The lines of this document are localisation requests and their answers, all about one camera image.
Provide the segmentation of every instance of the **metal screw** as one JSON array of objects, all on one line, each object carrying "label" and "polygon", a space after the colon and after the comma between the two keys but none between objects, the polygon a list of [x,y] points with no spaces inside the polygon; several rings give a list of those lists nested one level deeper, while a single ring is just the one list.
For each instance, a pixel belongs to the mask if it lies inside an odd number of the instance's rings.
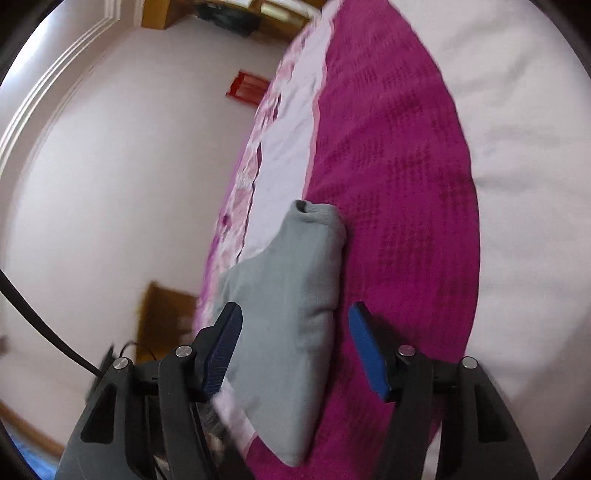
[{"label": "metal screw", "polygon": [[402,356],[413,356],[417,351],[412,345],[400,345],[398,347],[398,353]]},{"label": "metal screw", "polygon": [[193,349],[188,345],[181,345],[177,347],[174,353],[176,354],[176,356],[189,356],[191,355],[192,351]]},{"label": "metal screw", "polygon": [[472,358],[471,356],[465,356],[464,358],[462,358],[462,365],[464,366],[464,368],[469,368],[471,370],[473,368],[478,367],[478,362],[475,358]]},{"label": "metal screw", "polygon": [[124,356],[120,356],[113,362],[113,367],[115,370],[121,370],[122,368],[127,367],[127,365],[129,365],[129,360],[127,360]]}]

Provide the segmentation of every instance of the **gray sock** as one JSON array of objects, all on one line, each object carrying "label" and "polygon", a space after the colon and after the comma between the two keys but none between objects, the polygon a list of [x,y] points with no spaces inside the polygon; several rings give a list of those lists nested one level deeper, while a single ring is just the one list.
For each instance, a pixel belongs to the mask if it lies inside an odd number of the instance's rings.
[{"label": "gray sock", "polygon": [[306,456],[324,394],[345,238],[335,207],[296,200],[269,246],[220,281],[214,318],[227,301],[243,313],[227,379],[289,466]]}]

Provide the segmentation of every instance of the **red object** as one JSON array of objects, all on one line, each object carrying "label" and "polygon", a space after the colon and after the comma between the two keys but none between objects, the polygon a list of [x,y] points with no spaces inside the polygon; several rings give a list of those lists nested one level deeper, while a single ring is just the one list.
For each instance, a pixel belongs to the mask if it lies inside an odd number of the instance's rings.
[{"label": "red object", "polygon": [[258,106],[268,88],[269,80],[240,70],[226,96]]}]

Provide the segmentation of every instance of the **bed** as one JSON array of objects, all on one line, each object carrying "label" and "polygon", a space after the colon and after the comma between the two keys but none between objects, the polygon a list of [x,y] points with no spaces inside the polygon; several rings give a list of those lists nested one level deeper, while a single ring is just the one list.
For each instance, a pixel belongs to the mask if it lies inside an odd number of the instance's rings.
[{"label": "bed", "polygon": [[[258,479],[371,477],[392,406],[346,328],[363,300],[432,358],[471,355],[541,479],[591,424],[591,80],[529,0],[332,0],[256,113],[204,274],[261,252],[294,199],[348,232],[330,378],[306,462],[283,465],[232,388],[215,399]],[[427,455],[433,478],[438,435]]]}]

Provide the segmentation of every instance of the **magenta bedspread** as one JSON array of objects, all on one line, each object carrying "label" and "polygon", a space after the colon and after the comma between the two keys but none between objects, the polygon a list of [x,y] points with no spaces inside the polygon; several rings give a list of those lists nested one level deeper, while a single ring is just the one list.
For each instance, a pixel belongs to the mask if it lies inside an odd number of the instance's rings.
[{"label": "magenta bedspread", "polygon": [[469,151],[437,66],[387,0],[345,0],[326,54],[305,198],[348,230],[325,407],[306,463],[257,438],[259,480],[371,477],[391,414],[368,386],[347,330],[363,300],[427,355],[458,361],[476,309],[479,225]]}]

